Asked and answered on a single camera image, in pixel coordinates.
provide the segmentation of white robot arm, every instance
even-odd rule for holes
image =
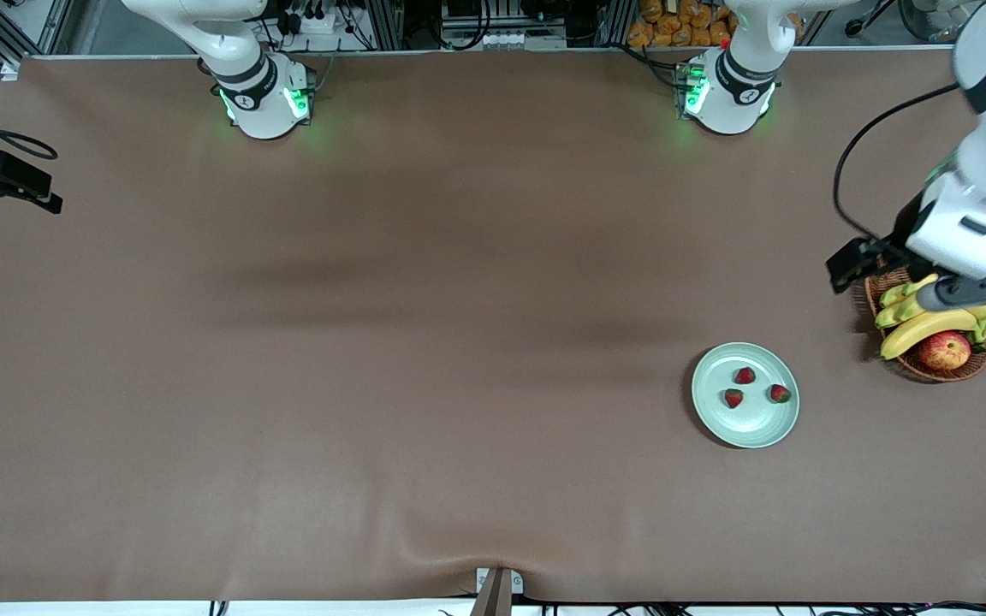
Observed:
[[[266,54],[243,20],[267,0],[122,0],[200,54],[231,121],[250,137],[273,139],[310,118],[313,85],[301,63]]]
[[[838,9],[858,0],[725,0],[739,21],[726,50],[690,60],[702,77],[686,94],[684,112],[722,135],[743,133],[767,112],[775,78],[790,55],[797,28],[790,13]]]
[[[884,240],[857,238],[829,260],[836,291],[901,265],[935,270],[928,311],[986,304],[986,4],[962,28],[953,69],[978,125],[900,213]]]

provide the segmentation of wicker basket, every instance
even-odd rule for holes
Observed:
[[[908,275],[907,269],[893,269],[882,276],[872,276],[865,278],[865,301],[873,315],[881,310],[882,293],[897,285],[911,283],[912,278]],[[881,330],[881,338],[884,339],[888,332]],[[896,359],[900,366],[907,370],[912,377],[916,377],[920,382],[958,382],[967,381],[979,374],[986,366],[986,344],[983,350],[973,347],[971,358],[965,365],[956,370],[931,370],[923,363],[919,362],[918,347],[912,347],[903,355]]]

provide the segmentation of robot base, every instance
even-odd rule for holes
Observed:
[[[298,125],[309,125],[314,105],[317,74],[306,65],[281,54],[270,54],[279,75],[276,86],[262,98],[256,110],[240,109],[227,100],[227,117],[231,126],[238,126],[254,139],[276,139],[287,135]]]
[[[755,126],[759,116],[767,113],[775,86],[762,97],[762,102],[737,104],[732,94],[716,86],[715,66],[721,50],[708,50],[682,63],[676,70],[676,109],[681,120],[695,120],[720,135],[739,135]]]

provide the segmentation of banana bunch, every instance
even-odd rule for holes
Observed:
[[[899,358],[927,336],[942,331],[969,332],[973,343],[986,340],[986,305],[940,312],[927,312],[919,305],[916,292],[936,280],[938,276],[931,274],[917,283],[895,286],[881,296],[882,310],[874,324],[882,330],[896,328],[881,343],[882,358]]]

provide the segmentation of fruit basket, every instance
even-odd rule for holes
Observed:
[[[892,272],[881,276],[870,276],[865,278],[865,301],[871,313],[876,315],[881,309],[881,296],[889,289],[911,283],[912,278],[908,275],[907,269],[893,269]],[[888,332],[881,331],[882,339],[888,336]],[[904,370],[911,373],[920,382],[958,382],[967,381],[979,374],[986,366],[986,344],[983,347],[973,347],[973,353],[965,364],[955,370],[932,370],[923,363],[919,362],[918,346],[912,347],[896,359],[903,366]]]

